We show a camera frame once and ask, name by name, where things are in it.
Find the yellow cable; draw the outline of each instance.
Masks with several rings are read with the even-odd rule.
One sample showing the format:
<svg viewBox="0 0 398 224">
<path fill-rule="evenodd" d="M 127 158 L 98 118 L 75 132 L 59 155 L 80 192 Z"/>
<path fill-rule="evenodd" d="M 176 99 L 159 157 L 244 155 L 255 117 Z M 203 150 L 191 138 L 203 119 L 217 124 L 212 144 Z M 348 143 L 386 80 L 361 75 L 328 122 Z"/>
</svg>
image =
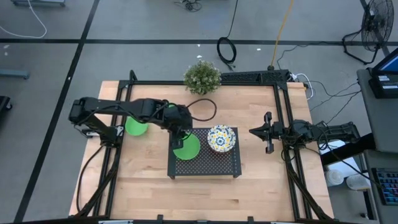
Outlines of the yellow cable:
<svg viewBox="0 0 398 224">
<path fill-rule="evenodd" d="M 278 48 L 278 42 L 279 42 L 279 39 L 280 39 L 280 35 L 282 34 L 282 30 L 284 29 L 284 26 L 285 26 L 285 23 L 286 23 L 286 20 L 287 20 L 287 16 L 290 14 L 290 12 L 292 10 L 293 2 L 294 2 L 294 0 L 290 1 L 289 9 L 287 10 L 287 12 L 285 14 L 284 20 L 283 20 L 282 25 L 281 25 L 281 27 L 279 29 L 278 38 L 276 38 L 276 42 L 275 42 L 274 55 L 272 56 L 271 66 L 273 66 L 273 64 L 274 64 L 274 60 L 275 60 L 275 56 L 276 56 L 276 50 Z"/>
</svg>

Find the blue and white bowl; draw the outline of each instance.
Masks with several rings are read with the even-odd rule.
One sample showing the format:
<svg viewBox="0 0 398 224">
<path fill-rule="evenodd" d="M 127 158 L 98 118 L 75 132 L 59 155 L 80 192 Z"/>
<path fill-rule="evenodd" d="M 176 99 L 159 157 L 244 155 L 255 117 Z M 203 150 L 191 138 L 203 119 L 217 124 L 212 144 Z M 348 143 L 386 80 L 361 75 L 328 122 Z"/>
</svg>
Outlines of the blue and white bowl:
<svg viewBox="0 0 398 224">
<path fill-rule="evenodd" d="M 235 146 L 236 135 L 227 125 L 216 125 L 207 134 L 207 142 L 216 152 L 228 152 Z"/>
</svg>

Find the green plastic cup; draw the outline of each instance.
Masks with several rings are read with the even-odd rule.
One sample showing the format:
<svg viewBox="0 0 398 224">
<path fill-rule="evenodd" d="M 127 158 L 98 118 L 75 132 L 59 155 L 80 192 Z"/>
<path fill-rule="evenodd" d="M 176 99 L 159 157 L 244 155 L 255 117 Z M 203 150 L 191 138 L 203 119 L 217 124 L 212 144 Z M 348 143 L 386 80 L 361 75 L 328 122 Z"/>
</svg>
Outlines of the green plastic cup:
<svg viewBox="0 0 398 224">
<path fill-rule="evenodd" d="M 148 124 L 141 124 L 132 117 L 127 117 L 126 121 L 126 132 L 132 136 L 140 136 L 144 134 L 148 129 Z"/>
<path fill-rule="evenodd" d="M 181 149 L 173 150 L 175 156 L 181 160 L 193 159 L 199 154 L 199 151 L 200 141 L 194 134 L 183 140 L 183 147 Z"/>
</svg>

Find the floor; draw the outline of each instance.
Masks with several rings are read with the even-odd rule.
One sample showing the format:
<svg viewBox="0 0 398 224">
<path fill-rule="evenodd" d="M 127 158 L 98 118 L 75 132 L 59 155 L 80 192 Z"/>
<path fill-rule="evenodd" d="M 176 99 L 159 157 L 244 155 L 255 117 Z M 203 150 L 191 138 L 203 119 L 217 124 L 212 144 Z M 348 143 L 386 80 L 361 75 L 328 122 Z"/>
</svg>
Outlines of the floor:
<svg viewBox="0 0 398 224">
<path fill-rule="evenodd" d="M 289 2 L 240 1 L 230 39 L 275 40 Z M 68 215 L 86 142 L 68 122 L 68 111 L 75 99 L 97 97 L 103 80 L 127 79 L 130 69 L 141 80 L 181 80 L 184 71 L 200 56 L 213 62 L 222 72 L 228 72 L 218 58 L 215 42 L 206 40 L 216 40 L 228 33 L 235 1 L 201 3 L 200 11 L 187 12 L 172 0 L 66 0 L 66 7 L 34 6 L 47 26 L 47 43 L 11 41 L 14 37 L 0 30 L 0 67 L 28 70 L 31 74 L 28 80 L 0 78 L 0 95 L 10 96 L 14 103 L 0 129 L 0 170 L 3 170 L 0 223 L 14 221 L 50 123 L 56 124 L 55 131 L 23 220 Z M 83 30 L 91 10 L 95 14 L 85 36 Z M 290 44 L 298 40 L 340 41 L 345 34 L 360 28 L 362 15 L 360 0 L 297 1 L 281 39 L 293 40 Z M 10 1 L 0 2 L 0 26 L 24 35 L 41 35 L 43 32 L 28 7 L 15 7 Z M 392 42 L 398 41 L 397 26 L 398 23 L 391 34 Z M 83 48 L 79 55 L 82 36 L 92 41 L 80 45 Z M 98 39 L 142 41 L 96 44 Z M 237 45 L 235 71 L 265 70 L 272 58 L 273 44 L 271 41 L 264 44 L 253 41 Z M 294 47 L 287 45 L 288 42 L 282 44 L 278 47 L 278 58 L 283 50 Z M 372 56 L 372 52 L 361 46 L 349 47 L 349 50 L 363 58 Z M 71 66 L 74 58 L 79 59 L 76 67 Z M 376 63 L 383 58 L 380 52 Z M 324 83 L 330 93 L 354 83 L 356 71 L 366 68 L 347 57 L 340 45 L 299 47 L 286 52 L 280 66 Z M 62 92 L 65 84 L 70 86 L 64 104 L 62 101 L 58 104 L 60 116 L 57 119 L 58 113 L 54 111 L 59 96 L 65 93 Z M 315 96 L 309 100 L 310 108 L 328 98 L 319 84 L 314 83 L 313 88 Z M 359 86 L 353 86 L 347 92 L 358 89 Z M 328 121 L 347 100 L 334 98 L 314 109 L 313 122 Z M 370 132 L 360 94 L 331 124 L 348 121 L 353 121 L 361 134 Z M 336 218 L 346 222 L 377 223 L 359 216 L 366 211 L 361 192 L 350 191 L 341 185 L 330 188 L 330 195 Z"/>
</svg>

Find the white cable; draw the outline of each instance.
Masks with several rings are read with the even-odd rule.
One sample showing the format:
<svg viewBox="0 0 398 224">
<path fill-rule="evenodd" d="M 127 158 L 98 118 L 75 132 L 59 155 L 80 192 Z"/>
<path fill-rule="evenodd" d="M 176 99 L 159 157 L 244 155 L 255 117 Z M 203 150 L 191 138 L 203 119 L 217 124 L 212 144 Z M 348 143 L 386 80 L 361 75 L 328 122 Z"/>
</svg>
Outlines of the white cable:
<svg viewBox="0 0 398 224">
<path fill-rule="evenodd" d="M 29 9 L 33 12 L 33 15 L 36 17 L 36 19 L 41 23 L 41 25 L 44 28 L 44 34 L 41 35 L 40 37 L 34 37 L 34 36 L 26 36 L 26 35 L 18 35 L 18 34 L 14 34 L 12 32 L 7 31 L 5 28 L 0 26 L 0 29 L 2 29 L 4 32 L 17 36 L 17 37 L 24 37 L 24 38 L 34 38 L 34 39 L 40 39 L 43 38 L 46 34 L 47 34 L 47 28 L 45 27 L 45 25 L 43 24 L 43 22 L 39 19 L 39 17 L 36 15 L 35 11 L 33 10 L 32 5 L 30 4 L 30 0 L 27 0 L 28 4 L 29 4 Z"/>
<path fill-rule="evenodd" d="M 294 75 L 294 74 L 292 73 L 292 78 L 293 78 L 294 80 L 296 80 L 296 78 L 297 78 L 299 75 L 304 76 L 304 77 L 307 79 L 308 84 L 310 85 L 311 96 L 310 96 L 309 98 L 307 98 L 307 100 L 309 100 L 309 99 L 311 99 L 311 98 L 313 97 L 313 89 L 312 89 L 311 82 L 310 82 L 310 80 L 308 79 L 308 77 L 307 77 L 304 73 L 299 73 L 299 74 L 296 74 L 296 75 Z"/>
</svg>

